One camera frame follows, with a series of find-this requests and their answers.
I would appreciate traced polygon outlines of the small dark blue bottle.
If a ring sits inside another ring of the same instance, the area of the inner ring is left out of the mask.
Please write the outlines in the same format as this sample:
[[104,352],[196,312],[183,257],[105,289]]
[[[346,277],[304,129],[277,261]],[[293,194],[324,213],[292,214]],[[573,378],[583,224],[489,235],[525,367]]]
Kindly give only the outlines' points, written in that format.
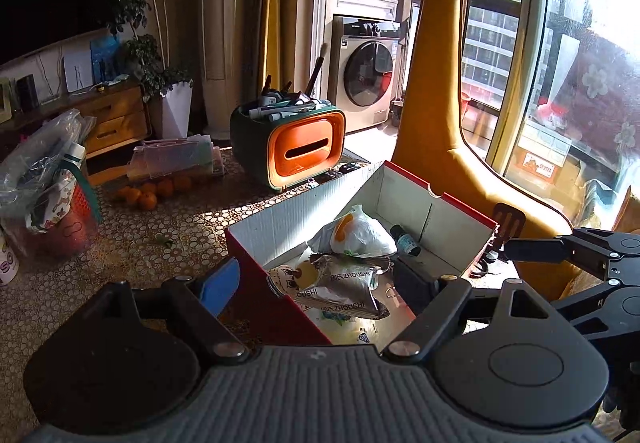
[[413,239],[413,237],[399,224],[390,228],[390,236],[393,237],[397,252],[400,255],[409,255],[409,257],[417,257],[421,253],[421,246]]

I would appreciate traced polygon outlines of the silver foil snack bag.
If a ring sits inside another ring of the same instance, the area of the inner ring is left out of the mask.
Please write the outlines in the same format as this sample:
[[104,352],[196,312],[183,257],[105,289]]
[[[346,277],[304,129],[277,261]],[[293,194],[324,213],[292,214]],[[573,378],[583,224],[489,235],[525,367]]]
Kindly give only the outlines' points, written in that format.
[[349,255],[311,255],[294,265],[268,271],[272,290],[300,307],[326,313],[386,319],[390,311],[373,291],[390,269],[390,259],[358,259]]

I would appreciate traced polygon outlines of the dark wooden chair back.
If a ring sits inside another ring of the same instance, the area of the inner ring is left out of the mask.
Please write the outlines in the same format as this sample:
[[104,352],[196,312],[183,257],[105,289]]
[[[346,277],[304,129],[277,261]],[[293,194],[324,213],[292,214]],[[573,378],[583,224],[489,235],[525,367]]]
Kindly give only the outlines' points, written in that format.
[[526,216],[510,204],[499,202],[492,211],[492,218],[498,223],[497,233],[483,253],[482,261],[494,263],[500,258],[503,245],[512,238],[521,235]]

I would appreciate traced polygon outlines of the green leaf scrap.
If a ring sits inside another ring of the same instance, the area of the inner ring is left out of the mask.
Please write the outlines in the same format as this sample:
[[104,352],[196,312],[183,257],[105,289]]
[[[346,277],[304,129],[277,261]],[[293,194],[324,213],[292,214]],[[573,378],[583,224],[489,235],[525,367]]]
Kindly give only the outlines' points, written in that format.
[[172,245],[174,244],[174,242],[167,236],[163,235],[163,234],[156,234],[154,236],[154,243],[161,245],[167,249],[170,249],[172,247]]

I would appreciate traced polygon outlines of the red white cardboard box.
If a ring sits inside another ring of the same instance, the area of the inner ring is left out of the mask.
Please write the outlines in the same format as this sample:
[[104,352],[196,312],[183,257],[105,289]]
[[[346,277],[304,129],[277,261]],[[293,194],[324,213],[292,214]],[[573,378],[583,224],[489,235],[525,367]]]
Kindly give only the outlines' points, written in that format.
[[384,162],[257,211],[228,227],[239,287],[221,318],[249,347],[375,345],[413,320],[401,262],[418,281],[460,276],[497,224]]

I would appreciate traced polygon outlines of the white egg print bag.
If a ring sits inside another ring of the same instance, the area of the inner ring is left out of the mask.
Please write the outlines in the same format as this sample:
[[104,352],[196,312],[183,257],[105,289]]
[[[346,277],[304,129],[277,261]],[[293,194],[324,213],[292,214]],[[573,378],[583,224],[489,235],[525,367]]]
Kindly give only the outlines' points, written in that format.
[[376,218],[364,212],[360,204],[323,225],[307,241],[307,246],[314,253],[348,255],[359,259],[390,257],[397,251],[390,233]]

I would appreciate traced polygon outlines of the orange mandarin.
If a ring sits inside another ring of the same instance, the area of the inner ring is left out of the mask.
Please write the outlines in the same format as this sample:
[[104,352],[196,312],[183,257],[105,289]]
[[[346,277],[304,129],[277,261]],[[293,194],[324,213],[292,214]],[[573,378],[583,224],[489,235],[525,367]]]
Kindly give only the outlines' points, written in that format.
[[115,192],[115,198],[118,200],[123,200],[126,197],[127,190],[127,186],[120,188],[117,192]]
[[174,195],[175,187],[170,178],[164,178],[156,184],[156,195],[169,199]]
[[126,187],[122,191],[126,205],[128,207],[134,207],[141,196],[141,190],[135,187]]
[[172,184],[174,184],[174,191],[178,192],[178,194],[185,194],[192,189],[191,177],[187,175],[181,174],[175,176],[172,179]]
[[142,211],[152,211],[157,207],[157,197],[154,192],[142,192],[137,200],[137,206]]

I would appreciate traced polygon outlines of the clear plastic bead cases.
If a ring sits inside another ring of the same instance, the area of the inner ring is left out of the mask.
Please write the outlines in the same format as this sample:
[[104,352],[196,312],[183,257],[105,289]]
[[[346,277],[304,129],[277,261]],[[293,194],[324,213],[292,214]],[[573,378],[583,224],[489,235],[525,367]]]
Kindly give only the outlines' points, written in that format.
[[153,180],[183,173],[190,176],[224,175],[221,150],[209,135],[143,142],[134,148],[126,171],[129,181]]

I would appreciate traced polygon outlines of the clear bag with red basket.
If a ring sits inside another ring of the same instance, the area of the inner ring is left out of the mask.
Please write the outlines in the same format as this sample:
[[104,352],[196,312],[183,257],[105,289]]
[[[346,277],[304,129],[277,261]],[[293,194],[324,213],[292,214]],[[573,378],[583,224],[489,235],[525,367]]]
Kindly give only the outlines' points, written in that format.
[[44,124],[1,163],[1,227],[26,260],[58,260],[89,247],[102,220],[82,172],[96,125],[71,109]]

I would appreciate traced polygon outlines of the green orange tissue box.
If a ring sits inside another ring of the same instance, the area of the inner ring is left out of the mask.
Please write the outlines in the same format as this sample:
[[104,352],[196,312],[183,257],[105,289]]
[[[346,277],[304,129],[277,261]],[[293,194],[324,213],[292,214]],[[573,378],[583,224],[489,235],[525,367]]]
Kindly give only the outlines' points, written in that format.
[[341,159],[346,118],[335,106],[276,105],[266,113],[256,102],[230,117],[235,160],[256,181],[283,190],[332,169]]

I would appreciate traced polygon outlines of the white strawberry mug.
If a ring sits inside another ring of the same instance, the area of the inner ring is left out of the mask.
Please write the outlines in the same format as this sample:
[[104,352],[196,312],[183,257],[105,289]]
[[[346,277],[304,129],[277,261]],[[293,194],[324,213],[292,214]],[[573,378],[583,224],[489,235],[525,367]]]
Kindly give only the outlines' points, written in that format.
[[17,256],[6,239],[6,235],[0,232],[0,286],[9,285],[15,278],[19,268],[20,261],[17,260]]

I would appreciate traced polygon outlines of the wooden drawer cabinet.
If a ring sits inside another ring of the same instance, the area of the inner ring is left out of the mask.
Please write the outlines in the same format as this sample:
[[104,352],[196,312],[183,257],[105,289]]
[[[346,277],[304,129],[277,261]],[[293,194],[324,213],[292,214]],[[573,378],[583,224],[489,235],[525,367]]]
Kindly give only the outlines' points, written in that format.
[[138,82],[126,81],[103,91],[92,91],[74,103],[96,124],[84,140],[88,158],[144,140],[151,133],[148,110]]

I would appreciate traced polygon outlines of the white washing machine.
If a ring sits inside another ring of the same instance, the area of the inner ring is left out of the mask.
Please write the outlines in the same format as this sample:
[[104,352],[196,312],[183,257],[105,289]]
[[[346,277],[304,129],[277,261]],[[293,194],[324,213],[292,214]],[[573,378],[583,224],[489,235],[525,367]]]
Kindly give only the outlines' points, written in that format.
[[328,95],[347,133],[385,122],[394,91],[400,25],[356,16],[333,17]]

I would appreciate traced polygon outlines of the white picture card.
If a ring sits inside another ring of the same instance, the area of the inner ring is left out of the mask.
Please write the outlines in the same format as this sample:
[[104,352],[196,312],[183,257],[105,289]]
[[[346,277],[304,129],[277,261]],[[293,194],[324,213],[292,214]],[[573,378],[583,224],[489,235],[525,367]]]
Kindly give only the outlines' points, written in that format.
[[88,46],[65,47],[63,66],[68,93],[85,90],[93,85],[91,52]]

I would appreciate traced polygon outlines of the blue picture card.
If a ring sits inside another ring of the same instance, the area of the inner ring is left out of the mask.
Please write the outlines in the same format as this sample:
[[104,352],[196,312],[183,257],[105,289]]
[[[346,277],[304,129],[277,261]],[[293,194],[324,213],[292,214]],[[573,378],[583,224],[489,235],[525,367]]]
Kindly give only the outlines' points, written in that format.
[[91,67],[94,83],[114,80],[120,75],[118,50],[120,44],[116,36],[108,34],[90,42]]

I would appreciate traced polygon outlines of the framed photo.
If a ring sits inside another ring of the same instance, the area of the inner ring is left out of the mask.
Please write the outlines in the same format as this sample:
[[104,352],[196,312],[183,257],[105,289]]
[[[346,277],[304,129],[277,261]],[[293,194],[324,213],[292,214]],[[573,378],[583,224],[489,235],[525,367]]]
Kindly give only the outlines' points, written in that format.
[[0,79],[0,123],[9,121],[13,116],[11,104],[11,83],[6,78]]

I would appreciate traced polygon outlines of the potted green plant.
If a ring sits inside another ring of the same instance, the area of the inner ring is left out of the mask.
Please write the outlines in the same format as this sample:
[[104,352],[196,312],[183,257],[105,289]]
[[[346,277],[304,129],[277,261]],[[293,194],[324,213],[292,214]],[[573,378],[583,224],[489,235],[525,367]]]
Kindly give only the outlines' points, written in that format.
[[162,140],[188,136],[193,79],[171,62],[168,0],[108,0],[107,29],[122,39],[119,57],[149,105],[154,134]]

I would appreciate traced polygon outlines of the yellow curtain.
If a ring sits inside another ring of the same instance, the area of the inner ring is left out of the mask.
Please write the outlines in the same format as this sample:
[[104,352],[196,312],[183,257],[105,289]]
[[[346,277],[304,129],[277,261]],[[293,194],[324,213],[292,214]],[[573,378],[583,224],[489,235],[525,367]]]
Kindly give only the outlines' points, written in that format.
[[281,0],[260,0],[258,78],[262,88],[268,78],[281,84]]

